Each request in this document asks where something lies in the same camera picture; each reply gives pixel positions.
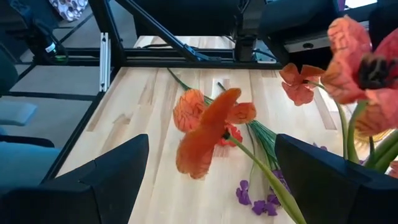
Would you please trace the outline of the black cabinet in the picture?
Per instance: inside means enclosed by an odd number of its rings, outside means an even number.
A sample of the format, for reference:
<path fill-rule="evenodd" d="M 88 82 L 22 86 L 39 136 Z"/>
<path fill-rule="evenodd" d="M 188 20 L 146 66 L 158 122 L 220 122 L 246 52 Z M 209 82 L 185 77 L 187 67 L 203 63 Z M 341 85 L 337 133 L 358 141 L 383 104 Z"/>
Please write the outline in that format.
<path fill-rule="evenodd" d="M 134 0 L 176 36 L 230 35 L 242 22 L 241 0 Z"/>

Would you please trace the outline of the red-orange flower bunch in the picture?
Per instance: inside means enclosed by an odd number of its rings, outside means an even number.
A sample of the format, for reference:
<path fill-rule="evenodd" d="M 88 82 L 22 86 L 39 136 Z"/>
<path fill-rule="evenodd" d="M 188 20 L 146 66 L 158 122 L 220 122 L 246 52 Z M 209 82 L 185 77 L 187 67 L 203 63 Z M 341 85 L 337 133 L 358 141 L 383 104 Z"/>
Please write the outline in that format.
<path fill-rule="evenodd" d="M 332 58 L 326 69 L 288 63 L 279 73 L 296 106 L 324 90 L 338 108 L 354 104 L 350 118 L 339 112 L 343 155 L 291 140 L 256 120 L 256 107 L 239 102 L 239 88 L 215 98 L 186 88 L 173 110 L 184 133 L 177 170 L 193 179 L 206 176 L 217 145 L 242 146 L 237 125 L 248 125 L 266 158 L 249 157 L 268 181 L 267 197 L 252 201 L 250 181 L 236 196 L 256 215 L 283 208 L 295 224 L 398 224 L 398 18 L 363 27 L 343 16 L 329 26 Z"/>
<path fill-rule="evenodd" d="M 240 88 L 220 93 L 209 105 L 197 89 L 184 91 L 173 109 L 176 128 L 185 135 L 177 152 L 187 154 L 212 153 L 228 124 L 244 124 L 256 117 L 251 102 L 238 103 Z"/>

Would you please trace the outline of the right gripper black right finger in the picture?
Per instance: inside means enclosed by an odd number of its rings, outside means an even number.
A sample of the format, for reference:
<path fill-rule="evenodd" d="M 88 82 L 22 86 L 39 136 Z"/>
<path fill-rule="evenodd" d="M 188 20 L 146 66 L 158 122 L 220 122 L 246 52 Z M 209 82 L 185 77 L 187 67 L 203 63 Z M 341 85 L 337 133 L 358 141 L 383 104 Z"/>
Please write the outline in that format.
<path fill-rule="evenodd" d="M 398 179 L 286 134 L 275 153 L 307 224 L 398 224 Z"/>

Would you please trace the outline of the silver aluminium extrusion bar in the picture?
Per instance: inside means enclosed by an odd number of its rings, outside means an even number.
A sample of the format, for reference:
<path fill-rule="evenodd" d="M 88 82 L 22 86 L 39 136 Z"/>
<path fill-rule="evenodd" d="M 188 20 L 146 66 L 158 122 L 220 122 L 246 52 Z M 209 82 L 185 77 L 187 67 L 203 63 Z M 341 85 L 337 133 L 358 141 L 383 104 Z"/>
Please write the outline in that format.
<path fill-rule="evenodd" d="M 110 86 L 111 41 L 107 32 L 101 33 L 99 52 L 99 91 L 107 92 Z"/>

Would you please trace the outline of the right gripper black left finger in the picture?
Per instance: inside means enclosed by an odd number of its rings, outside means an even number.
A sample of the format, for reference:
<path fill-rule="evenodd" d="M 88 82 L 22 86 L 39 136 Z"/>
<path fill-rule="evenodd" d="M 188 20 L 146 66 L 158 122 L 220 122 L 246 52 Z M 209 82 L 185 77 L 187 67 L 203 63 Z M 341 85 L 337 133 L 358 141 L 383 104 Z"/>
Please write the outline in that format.
<path fill-rule="evenodd" d="M 0 224 L 127 224 L 148 155 L 139 134 L 55 179 L 4 192 Z"/>

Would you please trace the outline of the purple flower bunch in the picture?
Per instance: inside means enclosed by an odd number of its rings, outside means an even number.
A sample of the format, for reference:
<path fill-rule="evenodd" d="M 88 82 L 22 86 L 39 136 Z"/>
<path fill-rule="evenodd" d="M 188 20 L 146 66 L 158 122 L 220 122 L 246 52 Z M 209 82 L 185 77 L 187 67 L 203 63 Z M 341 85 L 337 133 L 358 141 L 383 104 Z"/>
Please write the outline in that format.
<path fill-rule="evenodd" d="M 248 129 L 252 145 L 254 146 L 255 141 L 258 143 L 258 146 L 264 154 L 266 165 L 281 181 L 284 187 L 289 190 L 275 156 L 274 146 L 276 134 L 258 121 L 252 121 L 246 124 L 246 127 Z M 242 205 L 251 205 L 251 210 L 256 215 L 262 215 L 265 213 L 271 217 L 277 216 L 277 209 L 281 207 L 281 204 L 272 187 L 269 187 L 269 190 L 266 193 L 267 198 L 265 200 L 256 200 L 251 202 L 251 199 L 249 198 L 249 186 L 250 180 L 240 181 L 239 187 L 236 189 L 238 202 Z"/>

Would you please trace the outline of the circle patterned cloth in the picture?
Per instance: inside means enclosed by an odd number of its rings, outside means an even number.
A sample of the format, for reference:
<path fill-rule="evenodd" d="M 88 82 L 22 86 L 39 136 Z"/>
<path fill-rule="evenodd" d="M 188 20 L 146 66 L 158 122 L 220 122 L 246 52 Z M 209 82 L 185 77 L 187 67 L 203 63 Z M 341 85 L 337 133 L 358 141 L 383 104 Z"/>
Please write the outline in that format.
<path fill-rule="evenodd" d="M 68 22 L 79 20 L 88 5 L 88 0 L 49 0 L 49 3 Z"/>

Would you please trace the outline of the blue office chair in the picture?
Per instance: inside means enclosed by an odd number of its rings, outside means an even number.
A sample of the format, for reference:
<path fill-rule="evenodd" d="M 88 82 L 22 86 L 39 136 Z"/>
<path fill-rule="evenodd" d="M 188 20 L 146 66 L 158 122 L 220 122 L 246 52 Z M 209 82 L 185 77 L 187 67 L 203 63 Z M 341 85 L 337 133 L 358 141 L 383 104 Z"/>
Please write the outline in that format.
<path fill-rule="evenodd" d="M 12 136 L 2 128 L 26 125 L 37 109 L 32 103 L 1 98 L 18 78 L 14 64 L 0 50 L 0 192 L 39 185 L 60 154 L 60 149 L 48 139 Z"/>

